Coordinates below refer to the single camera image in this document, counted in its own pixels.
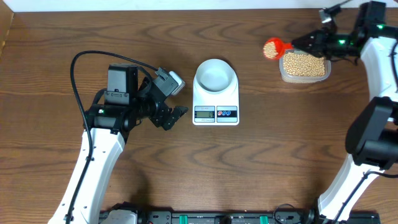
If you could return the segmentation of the orange measuring scoop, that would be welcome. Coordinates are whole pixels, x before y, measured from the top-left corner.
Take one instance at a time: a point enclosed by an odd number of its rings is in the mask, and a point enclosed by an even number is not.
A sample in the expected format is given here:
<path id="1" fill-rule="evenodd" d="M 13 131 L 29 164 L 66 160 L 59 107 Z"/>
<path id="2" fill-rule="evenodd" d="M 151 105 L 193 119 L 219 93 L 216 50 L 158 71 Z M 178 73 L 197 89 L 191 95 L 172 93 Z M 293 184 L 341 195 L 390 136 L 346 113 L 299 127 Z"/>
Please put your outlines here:
<path id="1" fill-rule="evenodd" d="M 270 60 L 278 60 L 286 50 L 293 49 L 291 43 L 285 43 L 280 38 L 270 38 L 263 46 L 263 54 L 265 58 Z"/>

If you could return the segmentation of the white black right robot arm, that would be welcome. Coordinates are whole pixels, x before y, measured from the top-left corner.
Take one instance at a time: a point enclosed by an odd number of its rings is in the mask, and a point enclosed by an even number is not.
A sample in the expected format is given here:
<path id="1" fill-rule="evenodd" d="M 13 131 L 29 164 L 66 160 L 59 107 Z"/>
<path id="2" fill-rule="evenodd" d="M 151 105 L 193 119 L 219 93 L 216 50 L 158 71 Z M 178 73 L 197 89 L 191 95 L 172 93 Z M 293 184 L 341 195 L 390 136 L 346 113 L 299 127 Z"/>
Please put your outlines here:
<path id="1" fill-rule="evenodd" d="M 292 41 L 292 46 L 327 60 L 361 60 L 366 69 L 369 104 L 346 134 L 345 161 L 328 189 L 322 193 L 302 223 L 347 223 L 360 196 L 377 177 L 397 163 L 397 28 L 386 25 L 386 3 L 368 1 L 359 6 L 349 34 L 339 34 L 335 16 L 340 4 L 320 9 L 322 28 Z"/>

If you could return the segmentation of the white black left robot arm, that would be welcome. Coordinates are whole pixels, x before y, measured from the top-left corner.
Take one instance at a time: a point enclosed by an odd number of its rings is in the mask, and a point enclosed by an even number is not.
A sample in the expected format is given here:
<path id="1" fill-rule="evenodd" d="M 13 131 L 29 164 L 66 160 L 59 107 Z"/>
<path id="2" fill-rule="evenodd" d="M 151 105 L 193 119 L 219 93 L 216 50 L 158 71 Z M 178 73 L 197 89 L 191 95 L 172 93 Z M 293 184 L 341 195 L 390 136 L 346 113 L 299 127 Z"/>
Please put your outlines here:
<path id="1" fill-rule="evenodd" d="M 66 192 L 50 223 L 98 223 L 101 204 L 113 167 L 123 152 L 130 131 L 149 119 L 157 128 L 170 130 L 188 109 L 170 108 L 185 82 L 163 68 L 155 78 L 142 67 L 114 64 L 108 68 L 108 86 L 97 92 L 84 112 L 80 154 Z"/>

